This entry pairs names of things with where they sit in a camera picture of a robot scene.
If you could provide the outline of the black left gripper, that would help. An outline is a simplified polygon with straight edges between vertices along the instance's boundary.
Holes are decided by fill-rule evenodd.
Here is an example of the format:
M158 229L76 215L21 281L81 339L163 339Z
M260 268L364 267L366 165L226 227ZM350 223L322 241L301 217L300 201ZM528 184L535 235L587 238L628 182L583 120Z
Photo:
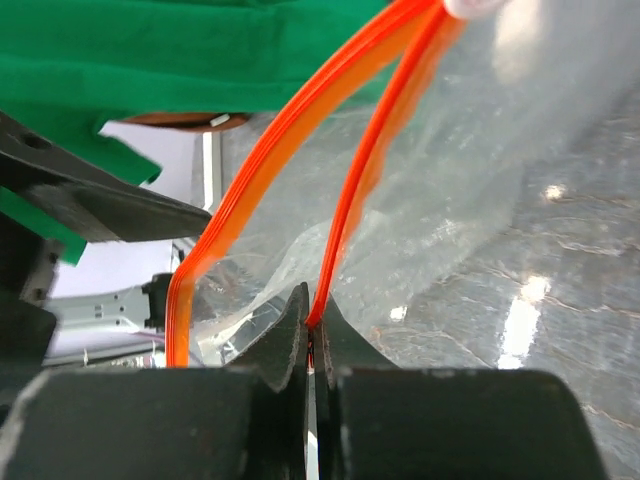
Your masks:
M124 182L1 115L1 186L90 243L199 235L211 215ZM1 216L1 378L37 372L56 328L45 309L60 243Z

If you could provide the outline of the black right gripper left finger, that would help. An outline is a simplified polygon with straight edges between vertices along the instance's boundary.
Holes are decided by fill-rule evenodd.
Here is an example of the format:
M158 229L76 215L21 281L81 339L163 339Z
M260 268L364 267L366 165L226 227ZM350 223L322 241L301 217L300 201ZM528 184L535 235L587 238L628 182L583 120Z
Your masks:
M57 369L1 429L5 479L302 479L306 284L219 368Z

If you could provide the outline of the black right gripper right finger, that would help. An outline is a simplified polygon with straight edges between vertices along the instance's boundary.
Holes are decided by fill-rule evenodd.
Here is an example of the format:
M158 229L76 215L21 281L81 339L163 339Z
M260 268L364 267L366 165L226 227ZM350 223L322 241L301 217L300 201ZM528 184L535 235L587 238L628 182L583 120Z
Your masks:
M313 332L324 479L603 479L578 401L539 370L403 369L329 302Z

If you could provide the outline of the clear zip top bag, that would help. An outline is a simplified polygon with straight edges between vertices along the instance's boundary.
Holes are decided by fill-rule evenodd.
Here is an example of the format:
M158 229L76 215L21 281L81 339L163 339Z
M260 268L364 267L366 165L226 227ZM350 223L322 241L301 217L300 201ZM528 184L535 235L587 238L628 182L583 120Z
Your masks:
M306 282L356 324L408 301L512 217L520 181L639 76L635 1L397 1L253 146L175 272L167 363L208 362Z

